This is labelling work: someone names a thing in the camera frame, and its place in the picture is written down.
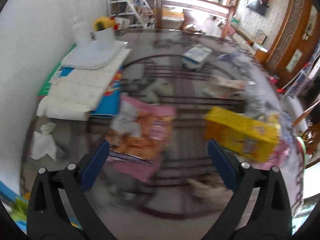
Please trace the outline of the pink plastic bag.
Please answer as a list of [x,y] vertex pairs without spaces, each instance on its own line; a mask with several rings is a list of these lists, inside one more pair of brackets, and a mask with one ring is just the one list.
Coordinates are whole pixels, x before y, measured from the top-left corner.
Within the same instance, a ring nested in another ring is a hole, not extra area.
[[266,162],[251,162],[252,166],[260,170],[269,170],[272,166],[281,167],[282,162],[289,156],[290,146],[286,140],[281,139]]

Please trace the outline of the yellow bear box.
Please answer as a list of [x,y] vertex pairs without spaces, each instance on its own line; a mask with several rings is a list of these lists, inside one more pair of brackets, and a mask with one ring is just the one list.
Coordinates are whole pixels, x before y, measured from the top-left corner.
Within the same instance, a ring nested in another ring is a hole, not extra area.
[[266,162],[280,141],[280,130],[221,107],[204,117],[204,138],[257,162]]

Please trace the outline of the blue white wrapper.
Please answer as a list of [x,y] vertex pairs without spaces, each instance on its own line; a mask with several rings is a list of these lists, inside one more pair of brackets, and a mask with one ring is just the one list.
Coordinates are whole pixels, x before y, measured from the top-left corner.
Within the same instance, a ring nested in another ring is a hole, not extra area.
[[261,88],[253,81],[245,84],[242,98],[245,101],[245,115],[252,119],[259,119],[266,115],[266,100]]

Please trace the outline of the orange pink snack bag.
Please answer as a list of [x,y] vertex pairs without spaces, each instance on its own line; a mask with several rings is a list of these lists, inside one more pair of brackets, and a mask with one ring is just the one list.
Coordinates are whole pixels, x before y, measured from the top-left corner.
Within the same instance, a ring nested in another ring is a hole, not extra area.
[[119,113],[105,136],[111,166],[144,183],[150,181],[160,168],[175,118],[173,106],[148,104],[121,94]]

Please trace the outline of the white blue milk carton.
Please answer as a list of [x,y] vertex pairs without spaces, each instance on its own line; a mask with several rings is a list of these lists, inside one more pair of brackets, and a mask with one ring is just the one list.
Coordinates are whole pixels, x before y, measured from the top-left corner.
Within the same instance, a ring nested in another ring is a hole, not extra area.
[[182,55],[183,66],[191,70],[199,69],[204,65],[212,52],[212,49],[197,44]]

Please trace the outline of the crumpled white tissue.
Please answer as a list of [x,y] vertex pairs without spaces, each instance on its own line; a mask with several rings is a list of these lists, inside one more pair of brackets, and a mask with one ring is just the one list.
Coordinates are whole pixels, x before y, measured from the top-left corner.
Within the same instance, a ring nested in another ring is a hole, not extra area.
[[40,160],[45,156],[49,156],[53,161],[57,162],[59,155],[64,155],[64,151],[57,146],[52,133],[56,128],[56,124],[48,122],[40,127],[40,131],[33,132],[31,141],[30,157],[34,160]]

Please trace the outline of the wooden chair near bin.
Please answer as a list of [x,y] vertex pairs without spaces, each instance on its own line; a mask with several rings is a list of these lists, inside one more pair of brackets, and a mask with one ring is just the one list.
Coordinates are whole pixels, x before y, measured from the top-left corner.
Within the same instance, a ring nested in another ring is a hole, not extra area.
[[306,146],[306,167],[319,163],[319,98],[307,109],[295,98],[292,100],[292,128],[295,137],[303,139]]

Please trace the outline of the blue cartoon book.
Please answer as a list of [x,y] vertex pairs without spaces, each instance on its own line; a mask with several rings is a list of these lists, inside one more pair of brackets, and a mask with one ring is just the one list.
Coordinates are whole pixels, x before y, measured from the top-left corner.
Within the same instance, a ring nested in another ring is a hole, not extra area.
[[96,110],[91,111],[90,117],[112,118],[118,114],[120,102],[120,83],[122,68],[119,68],[113,79],[106,88],[103,97]]

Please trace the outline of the floral printed tablecloth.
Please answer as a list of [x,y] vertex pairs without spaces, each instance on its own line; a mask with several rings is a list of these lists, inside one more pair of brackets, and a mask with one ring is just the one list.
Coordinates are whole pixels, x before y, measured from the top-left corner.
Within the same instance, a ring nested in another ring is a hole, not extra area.
[[[246,116],[243,98],[211,98],[203,92],[206,82],[211,76],[255,82],[264,93],[266,115],[254,120],[279,129],[280,140],[285,140],[288,125],[283,104],[266,72],[232,41],[182,31],[142,29],[127,31],[120,40],[131,50],[121,65],[121,94],[148,104],[173,106],[176,118],[170,141],[161,154],[160,168],[150,181],[144,183],[115,170],[107,158],[85,196],[114,239],[203,239],[233,195],[208,155],[208,142],[213,139],[204,138],[204,117],[215,106]],[[191,70],[183,66],[182,55],[197,44],[213,52],[201,68]],[[46,121],[55,123],[53,136],[65,155],[57,162],[49,157],[32,161],[32,188],[40,168],[63,170],[95,152],[106,140],[115,116],[89,116],[86,121],[37,116],[34,131]],[[292,216],[302,194],[296,179],[303,159],[294,148],[289,159],[291,164],[279,169]],[[258,192],[258,188],[253,189],[238,228],[247,224]]]

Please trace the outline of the wooden tv cabinet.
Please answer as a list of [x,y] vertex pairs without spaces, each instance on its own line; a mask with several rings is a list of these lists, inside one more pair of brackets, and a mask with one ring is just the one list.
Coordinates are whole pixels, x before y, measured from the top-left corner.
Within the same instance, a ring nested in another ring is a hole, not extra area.
[[243,48],[249,55],[261,64],[266,63],[268,59],[268,50],[257,42],[257,39],[246,31],[240,24],[230,21],[227,29],[227,35]]

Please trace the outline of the colourful framed picture on cabinet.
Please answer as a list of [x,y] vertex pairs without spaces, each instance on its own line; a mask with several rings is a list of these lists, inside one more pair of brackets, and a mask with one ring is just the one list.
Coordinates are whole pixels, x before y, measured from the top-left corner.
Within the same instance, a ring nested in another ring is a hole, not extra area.
[[267,35],[261,29],[258,29],[255,35],[255,43],[262,46],[266,38],[267,38]]

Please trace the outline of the yellow tape roll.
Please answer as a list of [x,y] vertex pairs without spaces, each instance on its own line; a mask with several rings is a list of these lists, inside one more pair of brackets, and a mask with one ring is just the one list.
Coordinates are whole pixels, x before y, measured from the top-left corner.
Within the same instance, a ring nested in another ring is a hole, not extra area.
[[116,22],[113,18],[103,16],[100,18],[97,18],[94,22],[94,30],[95,31],[103,31],[108,28],[113,28],[115,26]]

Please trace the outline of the white magazine rack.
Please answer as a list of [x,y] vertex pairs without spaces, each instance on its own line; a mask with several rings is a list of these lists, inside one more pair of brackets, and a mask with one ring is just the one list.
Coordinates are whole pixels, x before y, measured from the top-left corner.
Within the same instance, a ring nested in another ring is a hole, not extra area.
[[106,0],[109,17],[119,18],[129,28],[153,29],[156,0]]

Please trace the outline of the wooden chair far side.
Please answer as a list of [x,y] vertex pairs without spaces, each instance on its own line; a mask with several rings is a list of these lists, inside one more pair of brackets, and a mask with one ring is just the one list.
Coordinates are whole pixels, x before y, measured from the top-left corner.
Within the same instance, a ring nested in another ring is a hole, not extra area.
[[167,7],[181,8],[184,11],[191,13],[192,18],[196,16],[203,16],[208,14],[209,16],[215,16],[221,20],[225,20],[226,23],[221,33],[221,38],[227,37],[227,31],[231,25],[231,20],[235,12],[235,6],[222,5],[217,2],[210,2],[207,0],[156,0],[155,3],[155,16],[156,16],[156,29],[164,29],[162,18],[173,16],[174,13],[164,13],[163,9]]

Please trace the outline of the wall mounted television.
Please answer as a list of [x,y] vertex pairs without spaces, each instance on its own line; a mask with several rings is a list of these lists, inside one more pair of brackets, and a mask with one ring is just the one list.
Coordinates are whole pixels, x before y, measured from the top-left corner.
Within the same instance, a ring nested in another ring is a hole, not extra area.
[[246,8],[260,16],[265,16],[267,8],[269,7],[268,4],[269,0],[247,0]]

